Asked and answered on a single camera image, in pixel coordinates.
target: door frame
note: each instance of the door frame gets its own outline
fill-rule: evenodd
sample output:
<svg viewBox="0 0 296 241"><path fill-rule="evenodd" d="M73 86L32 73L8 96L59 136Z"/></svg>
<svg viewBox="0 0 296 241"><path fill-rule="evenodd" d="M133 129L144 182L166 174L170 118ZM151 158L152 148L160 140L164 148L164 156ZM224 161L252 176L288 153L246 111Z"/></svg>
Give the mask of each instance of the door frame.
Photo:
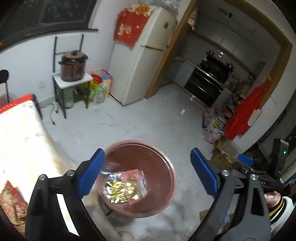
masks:
<svg viewBox="0 0 296 241"><path fill-rule="evenodd" d="M150 87L146 93L145 98L150 98L155 95L159 88L161 87L161 80L165 76L165 71L169 68L170 63L173 61L174 57L178 53L178 50L181 47L182 42L184 41L186 34L190 28L187 24L187 21L196 8L198 1L206 0L191 0L189 3L181 21L179 22L176 30L173 33L171 42L169 43L167 49L165 50L163 57L157 67L157 70L154 74L153 80L150 84ZM262 12L256 9L254 6L246 2L245 0L224 0L225 2L233 5L234 7L241 10L243 13L254 19L258 22L265 30L267 30L270 35L280 44L281 50L276 59L276 62L270 72L271 83L266 90L264 97L260 103L261 107L269 99L273 91L275 90L278 82L280 81L285 68L288 64L291 51L292 43L287 39L287 37L282 33L281 30Z"/></svg>

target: brown electric pressure cooker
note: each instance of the brown electric pressure cooker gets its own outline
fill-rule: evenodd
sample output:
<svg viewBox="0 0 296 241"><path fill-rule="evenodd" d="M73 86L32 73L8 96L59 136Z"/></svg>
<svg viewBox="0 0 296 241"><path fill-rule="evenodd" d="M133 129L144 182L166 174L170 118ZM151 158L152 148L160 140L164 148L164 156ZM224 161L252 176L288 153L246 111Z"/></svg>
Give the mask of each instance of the brown electric pressure cooker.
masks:
<svg viewBox="0 0 296 241"><path fill-rule="evenodd" d="M59 62L62 80L72 82L82 79L87 59L87 55L77 50L65 53Z"/></svg>

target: chair leg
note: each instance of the chair leg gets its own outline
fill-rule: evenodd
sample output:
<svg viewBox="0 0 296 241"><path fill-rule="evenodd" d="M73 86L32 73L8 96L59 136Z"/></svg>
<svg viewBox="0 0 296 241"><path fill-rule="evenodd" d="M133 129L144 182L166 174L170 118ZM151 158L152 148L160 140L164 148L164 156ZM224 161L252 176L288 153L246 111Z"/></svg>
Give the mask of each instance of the chair leg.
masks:
<svg viewBox="0 0 296 241"><path fill-rule="evenodd" d="M9 103L8 87L7 87L7 83L6 82L5 82L5 87L6 87L6 97L7 97L8 103Z"/></svg>

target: person's hand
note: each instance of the person's hand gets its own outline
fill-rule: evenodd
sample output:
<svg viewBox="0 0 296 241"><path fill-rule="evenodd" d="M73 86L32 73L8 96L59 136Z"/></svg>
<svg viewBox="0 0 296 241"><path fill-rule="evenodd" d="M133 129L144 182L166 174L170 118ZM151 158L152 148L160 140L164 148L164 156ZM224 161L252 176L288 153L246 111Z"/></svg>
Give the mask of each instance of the person's hand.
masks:
<svg viewBox="0 0 296 241"><path fill-rule="evenodd" d="M268 192L264 194L268 208L272 208L279 203L281 195L278 192Z"/></svg>

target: blue rubber pad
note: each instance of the blue rubber pad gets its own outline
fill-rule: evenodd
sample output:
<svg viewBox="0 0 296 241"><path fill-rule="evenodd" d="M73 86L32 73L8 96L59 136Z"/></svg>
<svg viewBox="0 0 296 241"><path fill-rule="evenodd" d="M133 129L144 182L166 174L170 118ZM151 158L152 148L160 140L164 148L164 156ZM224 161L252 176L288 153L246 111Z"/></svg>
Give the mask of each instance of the blue rubber pad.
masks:
<svg viewBox="0 0 296 241"><path fill-rule="evenodd" d="M237 157L237 159L238 159L239 161L241 161L241 162L243 162L243 163L249 165L249 166L253 166L253 165L254 165L254 161L253 161L251 158L248 158L248 157L246 157L246 156L243 155L243 154L240 154L240 155Z"/></svg>
<svg viewBox="0 0 296 241"><path fill-rule="evenodd" d="M218 181L210 168L206 164L206 160L200 153L193 149L190 154L191 164L193 165L198 177L200 178L204 189L207 194L217 197L218 194Z"/></svg>
<svg viewBox="0 0 296 241"><path fill-rule="evenodd" d="M77 194L80 198L83 198L83 196L89 194L104 164L105 152L100 149L91 158L91 163L89 164L87 170L84 172L82 177L79 179Z"/></svg>

